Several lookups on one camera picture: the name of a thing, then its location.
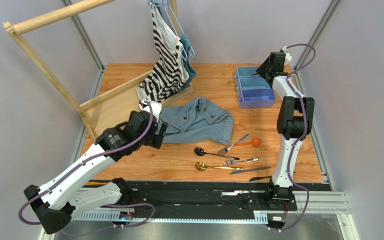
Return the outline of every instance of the orange spoon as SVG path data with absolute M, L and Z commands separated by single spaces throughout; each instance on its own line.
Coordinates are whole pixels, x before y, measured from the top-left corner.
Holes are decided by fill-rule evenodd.
M 251 144 L 253 147 L 258 147 L 258 146 L 260 146 L 260 144 L 262 144 L 262 140 L 260 140 L 260 138 L 258 138 L 258 137 L 255 137 L 255 138 L 251 139 L 251 141 L 249 141 L 249 142 L 243 142 L 243 143 L 235 144 L 233 146 L 237 147 L 237 146 L 244 146 L 244 145 L 249 145 L 249 144 Z

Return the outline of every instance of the cable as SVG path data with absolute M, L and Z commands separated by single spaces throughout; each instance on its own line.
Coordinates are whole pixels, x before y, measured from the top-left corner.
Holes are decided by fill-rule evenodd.
M 135 224 L 132 224 L 132 225 L 125 225 L 124 228 L 134 228 L 134 227 L 137 227 L 137 226 L 145 224 L 155 214 L 155 207 L 154 207 L 154 205 L 152 205 L 150 203 L 136 203 L 136 204 L 132 204 L 132 205 L 115 205 L 115 204 L 105 205 L 105 207 L 110 207 L 110 208 L 135 208 L 135 207 L 142 207 L 142 206 L 151 207 L 152 208 L 152 213 L 145 220 L 143 220 L 141 222 L 138 222 L 138 223 L 135 223 Z
M 22 216 L 22 213 L 23 211 L 25 210 L 25 208 L 27 206 L 29 206 L 31 203 L 33 203 L 35 200 L 41 198 L 42 196 L 44 196 L 45 194 L 51 192 L 53 189 L 55 189 L 59 184 L 61 184 L 67 177 L 69 177 L 73 172 L 75 172 L 77 169 L 79 169 L 81 166 L 84 166 L 86 163 L 88 163 L 89 161 L 95 159 L 95 158 L 98 158 L 98 157 L 101 157 L 101 156 L 104 156 L 104 155 L 109 155 L 109 154 L 113 154 L 113 153 L 116 153 L 116 152 L 120 152 L 122 150 L 125 150 L 133 145 L 135 145 L 137 142 L 139 142 L 149 131 L 149 129 L 151 129 L 151 125 L 152 125 L 152 119 L 154 117 L 154 113 L 152 111 L 152 107 L 151 107 L 151 103 L 146 101 L 146 104 L 147 106 L 149 107 L 149 122 L 147 123 L 147 126 L 145 128 L 145 130 L 143 131 L 143 133 L 138 137 L 136 138 L 135 140 L 133 140 L 132 142 L 130 142 L 129 144 L 125 145 L 125 146 L 122 146 L 122 147 L 119 147 L 119 148 L 116 148 L 116 149 L 112 149 L 112 150 L 109 150 L 109 151 L 105 151 L 105 152 L 101 152 L 101 153 L 98 153 L 96 155 L 93 155 L 93 156 L 90 156 L 89 158 L 85 159 L 84 161 L 82 161 L 81 163 L 79 163 L 78 165 L 76 165 L 75 167 L 73 167 L 69 172 L 67 172 L 64 176 L 62 176 L 57 182 L 55 182 L 51 187 L 49 187 L 47 190 L 43 191 L 42 193 L 34 196 L 33 198 L 31 198 L 29 201 L 27 201 L 19 210 L 17 216 L 19 217 L 20 221 L 22 221 L 23 223 L 25 224 L 28 224 L 28 225 L 40 225 L 41 223 L 39 221 L 28 221 L 26 220 L 23 216 Z
M 131 204 L 131 205 L 108 204 L 108 205 L 105 205 L 104 207 L 109 207 L 109 208 L 136 208 L 136 207 L 143 207 L 143 206 L 151 207 L 152 208 L 152 213 L 145 220 L 143 220 L 141 222 L 138 222 L 138 223 L 135 223 L 135 224 L 131 224 L 131 225 L 116 225 L 116 227 L 118 227 L 118 228 L 123 228 L 123 227 L 124 228 L 134 228 L 134 227 L 137 227 L 137 226 L 145 224 L 149 219 L 151 219 L 154 216 L 154 214 L 155 214 L 155 207 L 154 207 L 154 205 L 152 205 L 150 203 L 137 203 L 137 204 Z M 68 233 L 68 232 L 65 232 L 63 229 L 60 230 L 60 231 L 63 234 L 69 236 L 69 237 L 84 237 L 84 236 L 88 236 L 88 235 L 92 235 L 92 234 L 98 233 L 98 232 L 103 231 L 103 230 L 113 229 L 113 228 L 114 228 L 113 225 L 105 226 L 105 227 L 102 227 L 100 229 L 97 229 L 97 230 L 94 230 L 94 231 L 91 231 L 91 232 L 87 232 L 87 233 L 81 233 L 81 234 Z
M 304 121 L 304 131 L 303 131 L 303 134 L 297 138 L 292 146 L 291 146 L 291 152 L 289 153 L 289 156 L 288 156 L 288 163 L 287 163 L 287 167 L 286 167 L 286 170 L 287 170 L 287 175 L 288 175 L 288 178 L 289 180 L 292 182 L 292 185 L 296 186 L 297 188 L 299 189 L 302 189 L 304 191 L 306 191 L 306 195 L 307 195 L 307 198 L 306 198 L 306 203 L 304 204 L 304 207 L 303 207 L 303 211 L 301 212 L 301 215 L 300 217 L 297 219 L 297 221 L 287 227 L 287 228 L 284 228 L 284 229 L 278 229 L 278 228 L 273 228 L 273 230 L 275 232 L 284 232 L 284 231 L 288 231 L 288 230 L 291 230 L 293 229 L 297 224 L 299 224 L 299 222 L 303 219 L 304 215 L 305 215 L 305 212 L 306 212 L 306 209 L 308 208 L 308 204 L 309 204 L 309 198 L 311 196 L 309 190 L 303 186 L 300 186 L 298 185 L 296 182 L 293 181 L 293 178 L 291 177 L 291 174 L 290 174 L 290 163 L 291 163 L 291 160 L 293 158 L 293 153 L 294 153 L 294 149 L 296 148 L 296 144 L 303 140 L 305 137 L 306 137 L 306 134 L 308 132 L 308 119 L 306 117 L 306 109 L 305 109 L 305 102 L 303 101 L 303 98 L 301 96 L 301 93 L 300 92 L 297 92 L 295 90 L 295 88 L 293 87 L 292 83 L 290 81 L 288 81 L 288 78 L 291 77 L 291 75 L 297 73 L 298 71 L 304 69 L 307 65 L 309 65 L 314 59 L 315 59 L 315 56 L 316 56 L 316 50 L 313 46 L 309 45 L 309 44 L 306 44 L 306 43 L 298 43 L 298 44 L 294 44 L 294 45 L 291 45 L 291 46 L 287 46 L 286 48 L 289 49 L 289 48 L 293 48 L 293 47 L 297 47 L 297 46 L 306 46 L 306 47 L 309 47 L 313 50 L 313 56 L 312 58 L 306 63 L 304 64 L 303 66 L 297 68 L 296 70 L 290 72 L 287 76 L 286 76 L 286 81 L 287 81 L 287 84 L 289 86 L 289 88 L 298 96 L 298 99 L 300 100 L 300 105 L 301 105 L 301 111 L 303 113 L 303 121 Z
M 288 217 L 288 204 L 285 203 L 285 215 L 284 215 L 284 221 L 286 222 L 287 221 L 287 217 Z

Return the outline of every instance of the denim clothing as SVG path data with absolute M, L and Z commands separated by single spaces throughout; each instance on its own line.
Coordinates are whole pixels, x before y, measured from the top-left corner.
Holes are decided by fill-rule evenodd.
M 184 106 L 163 107 L 159 119 L 168 124 L 164 144 L 211 139 L 228 145 L 234 128 L 232 115 L 205 97 L 196 97 Z
M 191 41 L 189 41 L 189 37 L 186 34 L 183 34 L 180 37 L 180 42 L 183 44 L 184 50 L 186 51 L 187 54 L 187 61 L 183 61 L 184 68 L 186 69 L 187 73 L 189 74 L 189 78 L 187 81 L 184 83 L 184 85 L 181 87 L 181 89 L 178 91 L 180 93 L 181 91 L 185 90 L 189 84 L 191 83 L 192 79 L 194 79 L 197 76 L 197 71 L 195 71 L 191 64 L 189 63 L 189 50 L 191 48 Z

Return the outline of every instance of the denim jacket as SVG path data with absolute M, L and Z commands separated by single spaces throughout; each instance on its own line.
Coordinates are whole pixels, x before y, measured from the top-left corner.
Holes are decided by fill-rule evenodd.
M 184 106 L 164 107 L 159 118 L 168 124 L 163 140 L 165 144 L 211 139 L 228 145 L 234 128 L 232 115 L 205 97 L 191 99 Z

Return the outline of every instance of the white wall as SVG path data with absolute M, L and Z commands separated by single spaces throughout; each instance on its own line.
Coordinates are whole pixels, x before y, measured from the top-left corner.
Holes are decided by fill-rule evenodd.
M 315 47 L 301 76 L 330 175 L 360 239 L 384 239 L 384 1 L 342 1 Z
M 18 219 L 23 190 L 41 185 L 71 162 L 81 118 L 13 41 L 3 22 L 19 23 L 61 8 L 59 0 L 0 0 L 0 239 L 37 239 L 40 226 Z M 25 34 L 79 102 L 98 79 L 70 19 Z M 30 207 L 25 217 L 36 221 Z
M 285 45 L 307 43 L 329 3 L 177 0 L 177 9 L 196 52 L 192 62 L 262 63 L 270 52 Z M 105 64 L 153 63 L 158 59 L 147 0 L 117 0 L 80 17 Z M 295 64 L 302 49 L 291 53 Z

